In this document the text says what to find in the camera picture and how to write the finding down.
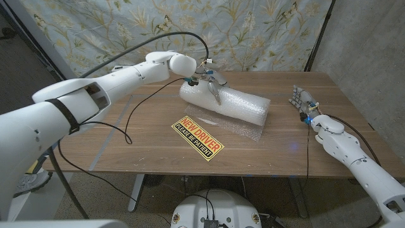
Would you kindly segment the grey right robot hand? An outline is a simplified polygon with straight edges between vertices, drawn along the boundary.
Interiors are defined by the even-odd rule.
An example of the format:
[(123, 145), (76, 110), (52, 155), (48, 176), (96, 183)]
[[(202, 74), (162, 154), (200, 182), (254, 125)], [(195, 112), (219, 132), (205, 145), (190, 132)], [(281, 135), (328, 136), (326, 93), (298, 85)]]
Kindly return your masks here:
[(310, 124), (314, 117), (320, 115), (319, 102), (302, 87), (294, 85), (293, 97), (289, 99), (289, 103), (298, 109), (300, 121), (306, 124)]

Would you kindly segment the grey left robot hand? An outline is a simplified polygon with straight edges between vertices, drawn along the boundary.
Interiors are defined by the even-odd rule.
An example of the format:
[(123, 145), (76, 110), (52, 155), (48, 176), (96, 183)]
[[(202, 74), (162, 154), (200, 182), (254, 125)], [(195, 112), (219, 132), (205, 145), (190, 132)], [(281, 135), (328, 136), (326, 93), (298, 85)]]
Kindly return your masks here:
[(218, 105), (221, 105), (219, 90), (222, 87), (229, 87), (226, 78), (216, 70), (212, 70), (209, 68), (204, 68), (200, 72), (200, 75), (201, 76), (199, 78), (208, 82), (209, 92), (215, 97)]

